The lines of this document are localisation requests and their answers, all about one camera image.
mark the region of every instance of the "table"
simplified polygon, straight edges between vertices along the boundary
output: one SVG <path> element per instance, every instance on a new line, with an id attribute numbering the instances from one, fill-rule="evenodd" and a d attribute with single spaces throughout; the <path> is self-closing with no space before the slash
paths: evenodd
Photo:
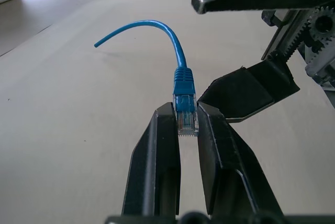
<path id="1" fill-rule="evenodd" d="M 91 0 L 9 0 L 0 4 L 0 56 Z"/>
<path id="2" fill-rule="evenodd" d="M 191 0 L 93 0 L 0 58 L 1 223 L 103 223 L 121 213 L 131 152 L 153 111 L 172 100 L 168 37 L 178 35 L 197 96 L 260 57 L 275 31 L 260 12 L 196 14 Z M 334 214 L 335 110 L 297 54 L 301 90 L 233 124 L 286 214 Z M 205 211 L 194 138 L 180 138 L 180 212 Z"/>

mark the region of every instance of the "blue ethernet cable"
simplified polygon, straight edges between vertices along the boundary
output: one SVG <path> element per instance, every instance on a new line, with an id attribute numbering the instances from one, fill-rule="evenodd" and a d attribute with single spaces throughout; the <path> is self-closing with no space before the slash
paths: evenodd
<path id="1" fill-rule="evenodd" d="M 176 114 L 178 125 L 178 134 L 181 136 L 197 136 L 199 133 L 197 101 L 195 95 L 195 86 L 192 70 L 187 67 L 185 55 L 182 46 L 173 32 L 166 24 L 155 20 L 135 21 L 125 25 L 112 33 L 105 36 L 99 42 L 94 44 L 94 47 L 99 47 L 101 44 L 116 36 L 117 34 L 138 26 L 152 26 L 163 30 L 170 37 L 174 51 L 176 53 L 178 67 L 174 72 L 174 89 L 173 89 L 173 106 Z"/>

